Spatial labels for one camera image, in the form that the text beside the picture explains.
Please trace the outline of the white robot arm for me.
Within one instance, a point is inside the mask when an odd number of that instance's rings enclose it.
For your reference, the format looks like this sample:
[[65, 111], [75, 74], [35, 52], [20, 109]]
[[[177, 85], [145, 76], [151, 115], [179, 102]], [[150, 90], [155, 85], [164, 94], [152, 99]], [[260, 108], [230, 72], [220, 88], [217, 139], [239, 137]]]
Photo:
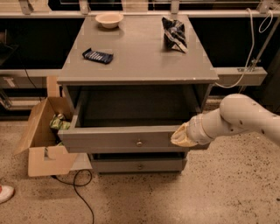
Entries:
[[182, 147], [211, 143], [216, 137], [257, 132], [280, 145], [280, 116], [244, 94], [230, 94], [220, 106], [184, 122], [171, 136], [171, 142]]

